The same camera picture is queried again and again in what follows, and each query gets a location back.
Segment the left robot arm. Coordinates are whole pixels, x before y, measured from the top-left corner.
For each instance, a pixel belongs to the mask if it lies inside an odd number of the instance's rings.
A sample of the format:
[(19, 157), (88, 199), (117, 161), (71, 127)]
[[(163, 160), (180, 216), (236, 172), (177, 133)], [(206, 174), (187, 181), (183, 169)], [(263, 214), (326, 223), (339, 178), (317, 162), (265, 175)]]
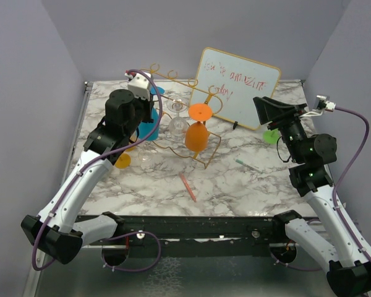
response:
[(129, 146), (140, 123), (152, 123), (153, 96), (142, 98), (126, 89), (110, 93), (105, 116), (88, 135), (73, 171), (57, 194), (38, 215), (26, 215), (21, 228), (35, 251), (68, 264), (83, 246), (106, 239), (120, 243), (124, 237), (122, 218), (111, 212), (77, 222), (77, 215), (102, 177), (113, 168)]

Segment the blue plastic wine glass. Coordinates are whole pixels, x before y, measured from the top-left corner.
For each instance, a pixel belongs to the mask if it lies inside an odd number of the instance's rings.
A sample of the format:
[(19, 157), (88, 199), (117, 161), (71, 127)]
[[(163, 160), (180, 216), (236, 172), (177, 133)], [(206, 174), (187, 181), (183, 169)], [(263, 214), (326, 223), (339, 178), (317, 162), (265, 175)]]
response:
[[(150, 89), (150, 96), (151, 96), (151, 101), (153, 101), (153, 96), (156, 95), (158, 98), (158, 103), (160, 106), (162, 106), (162, 98), (161, 95), (163, 93), (160, 92), (160, 88), (156, 86), (154, 83), (151, 84), (151, 89)], [(154, 104), (153, 104), (153, 110), (152, 110), (152, 118), (154, 119), (154, 123), (140, 123), (137, 124), (137, 141), (136, 144), (141, 144), (145, 141), (151, 141), (155, 140), (158, 138), (158, 131), (159, 131), (159, 125), (161, 121), (161, 114), (158, 114), (157, 111), (154, 109)]]

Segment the yellow framed whiteboard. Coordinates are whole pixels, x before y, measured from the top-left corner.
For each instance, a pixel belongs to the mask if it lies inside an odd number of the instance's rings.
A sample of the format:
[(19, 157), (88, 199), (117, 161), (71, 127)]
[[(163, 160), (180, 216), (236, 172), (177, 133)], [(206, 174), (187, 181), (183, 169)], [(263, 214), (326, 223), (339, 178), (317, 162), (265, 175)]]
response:
[(260, 121), (253, 98), (271, 97), (280, 77), (281, 70), (277, 67), (205, 48), (190, 102), (203, 103), (207, 99), (207, 91), (211, 91), (216, 95), (211, 97), (208, 105), (216, 117), (257, 130)]

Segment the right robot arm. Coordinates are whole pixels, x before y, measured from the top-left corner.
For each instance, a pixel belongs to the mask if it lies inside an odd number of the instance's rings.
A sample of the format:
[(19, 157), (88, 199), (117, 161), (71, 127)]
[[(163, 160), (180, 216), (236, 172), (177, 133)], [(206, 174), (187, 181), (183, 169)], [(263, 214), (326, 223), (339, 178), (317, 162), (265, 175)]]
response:
[(253, 99), (260, 124), (278, 130), (288, 148), (292, 186), (316, 213), (330, 240), (321, 237), (297, 212), (275, 216), (271, 227), (275, 240), (294, 241), (304, 249), (325, 272), (327, 282), (336, 296), (359, 296), (371, 291), (371, 245), (364, 239), (341, 203), (326, 171), (327, 164), (337, 160), (336, 138), (329, 134), (307, 136), (302, 118), (321, 116), (324, 112), (341, 110), (328, 97), (317, 96), (317, 105), (306, 111), (306, 105), (290, 105), (268, 97)]

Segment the clear tall wine glass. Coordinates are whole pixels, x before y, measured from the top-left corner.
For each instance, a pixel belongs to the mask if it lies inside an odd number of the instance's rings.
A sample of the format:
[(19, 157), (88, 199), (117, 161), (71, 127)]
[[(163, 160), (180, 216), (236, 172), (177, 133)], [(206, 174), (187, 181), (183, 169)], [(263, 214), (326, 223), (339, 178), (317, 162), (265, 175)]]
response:
[(140, 151), (138, 153), (138, 158), (142, 162), (150, 161), (155, 153), (153, 142), (145, 141), (140, 146)]

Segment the black metal base frame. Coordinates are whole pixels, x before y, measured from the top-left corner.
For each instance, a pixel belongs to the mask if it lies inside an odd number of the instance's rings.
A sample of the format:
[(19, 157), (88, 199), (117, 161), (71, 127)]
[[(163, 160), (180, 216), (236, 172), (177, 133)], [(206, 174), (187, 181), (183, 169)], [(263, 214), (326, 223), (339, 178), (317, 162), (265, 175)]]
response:
[(301, 247), (285, 236), (276, 217), (121, 217), (115, 239), (97, 239), (109, 257), (268, 257), (292, 262)]

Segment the yellow plastic wine glass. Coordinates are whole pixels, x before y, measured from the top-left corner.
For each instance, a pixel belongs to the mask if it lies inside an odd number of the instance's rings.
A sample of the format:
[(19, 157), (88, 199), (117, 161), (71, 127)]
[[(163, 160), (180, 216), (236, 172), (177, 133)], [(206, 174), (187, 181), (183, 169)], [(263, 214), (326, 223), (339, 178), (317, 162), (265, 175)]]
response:
[(131, 163), (130, 155), (123, 153), (122, 155), (119, 156), (114, 166), (118, 169), (124, 169), (130, 166), (130, 163)]
[(130, 147), (130, 148), (126, 149), (125, 152), (131, 152), (131, 151), (133, 151), (135, 148), (136, 148), (136, 146)]

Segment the green plastic wine glass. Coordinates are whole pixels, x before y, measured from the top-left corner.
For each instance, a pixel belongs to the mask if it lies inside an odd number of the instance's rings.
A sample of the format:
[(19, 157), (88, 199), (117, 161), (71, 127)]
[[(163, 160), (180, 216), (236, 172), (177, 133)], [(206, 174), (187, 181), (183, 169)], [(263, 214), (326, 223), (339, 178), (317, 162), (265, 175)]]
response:
[(263, 133), (263, 140), (268, 144), (276, 144), (281, 137), (279, 130), (267, 130)]

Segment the red marker pen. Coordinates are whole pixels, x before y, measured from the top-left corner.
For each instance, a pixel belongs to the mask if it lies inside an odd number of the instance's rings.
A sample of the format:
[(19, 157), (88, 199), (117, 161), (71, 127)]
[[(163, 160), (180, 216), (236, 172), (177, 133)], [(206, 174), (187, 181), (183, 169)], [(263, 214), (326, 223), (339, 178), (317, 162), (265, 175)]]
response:
[(196, 202), (196, 201), (197, 201), (197, 200), (196, 200), (196, 196), (195, 196), (195, 194), (192, 192), (192, 190), (191, 190), (191, 188), (190, 188), (190, 186), (189, 186), (189, 184), (188, 184), (188, 182), (187, 182), (185, 176), (184, 176), (182, 173), (180, 173), (180, 174), (179, 174), (179, 177), (180, 177), (180, 179), (181, 179), (183, 185), (185, 186), (187, 192), (189, 193), (190, 198), (191, 198), (194, 202)]

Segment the orange plastic wine glass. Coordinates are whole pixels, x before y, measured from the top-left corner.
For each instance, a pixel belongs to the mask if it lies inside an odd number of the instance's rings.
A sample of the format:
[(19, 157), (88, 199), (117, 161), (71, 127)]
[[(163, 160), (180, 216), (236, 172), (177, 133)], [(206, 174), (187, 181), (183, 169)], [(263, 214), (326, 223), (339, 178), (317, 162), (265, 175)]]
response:
[(213, 116), (213, 112), (207, 104), (196, 103), (189, 108), (189, 116), (195, 122), (186, 132), (185, 146), (193, 152), (201, 152), (208, 145), (209, 133), (205, 122)]

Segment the white green marker pen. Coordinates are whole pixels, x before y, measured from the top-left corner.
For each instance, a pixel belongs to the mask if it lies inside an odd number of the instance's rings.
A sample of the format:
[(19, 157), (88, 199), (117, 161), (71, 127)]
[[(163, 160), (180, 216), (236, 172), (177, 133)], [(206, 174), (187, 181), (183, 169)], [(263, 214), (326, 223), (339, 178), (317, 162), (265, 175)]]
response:
[(252, 170), (252, 171), (254, 171), (254, 172), (257, 172), (259, 174), (262, 174), (263, 173), (263, 171), (261, 171), (260, 169), (254, 167), (254, 166), (251, 166), (251, 165), (243, 162), (242, 160), (240, 160), (238, 158), (235, 159), (235, 162), (238, 163), (238, 164), (240, 164), (240, 165), (242, 165), (242, 166), (244, 166), (244, 167), (246, 167), (246, 168), (248, 168), (248, 169), (250, 169), (250, 170)]

